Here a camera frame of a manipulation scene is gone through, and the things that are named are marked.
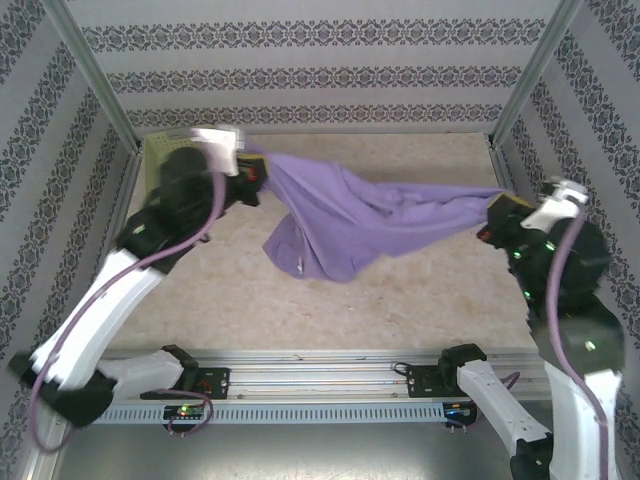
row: beige floor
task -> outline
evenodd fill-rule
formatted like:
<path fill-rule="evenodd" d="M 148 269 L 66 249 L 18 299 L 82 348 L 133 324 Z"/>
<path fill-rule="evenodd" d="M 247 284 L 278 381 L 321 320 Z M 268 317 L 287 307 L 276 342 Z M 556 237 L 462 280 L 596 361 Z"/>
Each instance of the beige floor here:
<path fill-rule="evenodd" d="M 374 181 L 496 184 L 480 134 L 250 140 L 272 151 L 339 160 Z M 132 208 L 143 196 L 141 187 Z M 401 258 L 382 258 L 347 285 L 300 281 L 281 273 L 262 251 L 286 213 L 272 195 L 262 202 L 260 208 L 234 206 L 214 227 L 213 240 L 184 257 L 143 300 L 111 347 L 533 346 L 503 252 L 476 240 L 475 229 Z"/>

